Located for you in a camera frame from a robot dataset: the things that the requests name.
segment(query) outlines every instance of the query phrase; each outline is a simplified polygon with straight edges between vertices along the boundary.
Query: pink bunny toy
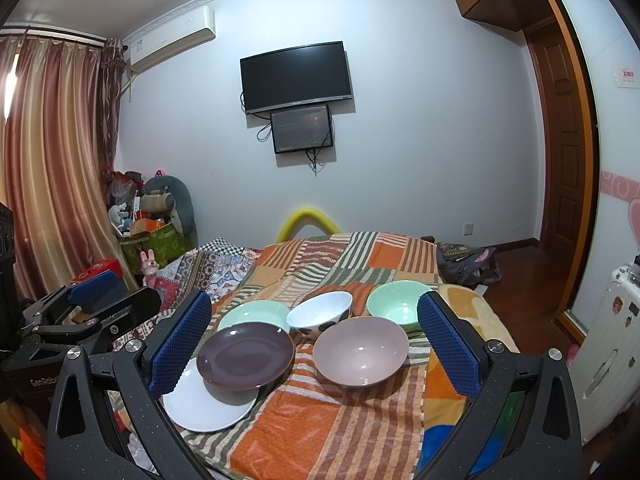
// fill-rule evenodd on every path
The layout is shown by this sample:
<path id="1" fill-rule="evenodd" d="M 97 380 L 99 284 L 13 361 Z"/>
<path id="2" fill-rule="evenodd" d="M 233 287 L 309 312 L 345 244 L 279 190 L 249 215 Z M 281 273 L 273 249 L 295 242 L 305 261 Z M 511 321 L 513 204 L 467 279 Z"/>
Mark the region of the pink bunny toy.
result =
<path id="1" fill-rule="evenodd" d="M 142 274 L 145 275 L 142 280 L 142 284 L 149 288 L 154 288 L 156 283 L 156 274 L 158 273 L 158 270 L 160 270 L 160 266 L 158 265 L 158 262 L 156 262 L 153 250 L 149 249 L 148 256 L 144 251 L 142 251 L 140 253 L 140 258 L 142 259 Z"/>

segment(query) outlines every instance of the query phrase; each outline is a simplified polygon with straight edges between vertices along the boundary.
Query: yellow tube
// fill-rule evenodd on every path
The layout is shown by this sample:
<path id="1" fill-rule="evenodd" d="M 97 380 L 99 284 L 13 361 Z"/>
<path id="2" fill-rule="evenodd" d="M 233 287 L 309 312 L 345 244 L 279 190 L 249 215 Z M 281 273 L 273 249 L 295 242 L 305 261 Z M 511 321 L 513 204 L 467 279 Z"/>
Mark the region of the yellow tube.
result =
<path id="1" fill-rule="evenodd" d="M 278 235 L 276 243 L 281 244 L 288 241 L 291 233 L 293 232 L 293 229 L 295 229 L 298 223 L 305 218 L 311 218 L 312 220 L 318 222 L 324 229 L 324 232 L 328 235 L 335 235 L 336 233 L 340 232 L 340 229 L 338 229 L 336 225 L 331 222 L 331 220 L 329 220 L 329 217 L 327 215 L 319 212 L 318 209 L 314 209 L 312 207 L 303 207 L 302 209 L 298 209 L 295 213 L 293 213 L 293 215 L 289 217 L 289 219 L 287 219 L 284 227 Z"/>

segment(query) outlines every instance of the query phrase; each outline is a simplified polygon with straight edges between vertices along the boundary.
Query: blue gripper pad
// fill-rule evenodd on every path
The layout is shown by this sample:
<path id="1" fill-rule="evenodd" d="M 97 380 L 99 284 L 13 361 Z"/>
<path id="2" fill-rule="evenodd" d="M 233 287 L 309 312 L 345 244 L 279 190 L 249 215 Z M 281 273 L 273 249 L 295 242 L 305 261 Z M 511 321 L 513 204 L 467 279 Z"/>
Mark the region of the blue gripper pad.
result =
<path id="1" fill-rule="evenodd" d="M 438 293 L 428 292 L 418 300 L 418 323 L 456 392 L 473 400 L 482 387 L 478 360 L 431 294 Z"/>
<path id="2" fill-rule="evenodd" d="M 84 305 L 85 303 L 93 301 L 98 296 L 103 295 L 105 292 L 109 292 L 118 285 L 119 281 L 120 279 L 115 272 L 106 270 L 92 277 L 90 280 L 74 285 L 66 297 L 66 300 L 71 305 Z"/>
<path id="3" fill-rule="evenodd" d="M 174 390 L 210 321 L 211 300 L 197 291 L 189 295 L 171 318 L 163 319 L 153 329 L 146 340 L 148 350 L 154 351 L 158 339 L 162 340 L 148 359 L 148 389 L 153 397 L 157 399 Z"/>

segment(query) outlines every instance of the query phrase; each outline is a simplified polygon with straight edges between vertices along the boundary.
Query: curtain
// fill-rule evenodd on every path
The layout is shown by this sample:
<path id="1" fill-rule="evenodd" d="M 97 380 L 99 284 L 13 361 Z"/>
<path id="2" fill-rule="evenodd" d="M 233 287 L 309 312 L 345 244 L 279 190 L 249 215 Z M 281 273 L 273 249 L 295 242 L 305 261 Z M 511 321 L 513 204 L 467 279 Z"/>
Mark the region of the curtain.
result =
<path id="1" fill-rule="evenodd" d="M 5 177 L 15 215 L 16 281 L 40 298 L 104 258 L 119 258 L 100 189 L 98 70 L 102 50 L 27 38 L 6 126 Z"/>
<path id="2" fill-rule="evenodd" d="M 0 37 L 0 202 L 7 203 L 4 183 L 4 89 L 6 77 L 14 65 L 15 51 L 18 48 L 18 36 Z"/>
<path id="3" fill-rule="evenodd" d="M 102 141 L 107 171 L 113 171 L 116 156 L 120 89 L 125 67 L 122 40 L 108 39 L 102 53 L 98 84 L 98 138 Z"/>

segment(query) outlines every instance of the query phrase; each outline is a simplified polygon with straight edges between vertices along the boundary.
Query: dark purple plate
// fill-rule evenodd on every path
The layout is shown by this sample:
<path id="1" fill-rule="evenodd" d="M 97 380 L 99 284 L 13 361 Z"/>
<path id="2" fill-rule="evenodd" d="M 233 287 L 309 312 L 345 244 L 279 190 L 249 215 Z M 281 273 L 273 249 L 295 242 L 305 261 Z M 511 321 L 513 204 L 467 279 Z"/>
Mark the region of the dark purple plate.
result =
<path id="1" fill-rule="evenodd" d="M 289 334 L 270 323 L 223 328 L 200 349 L 196 366 L 209 383 L 225 390 L 259 388 L 289 367 L 295 348 Z"/>

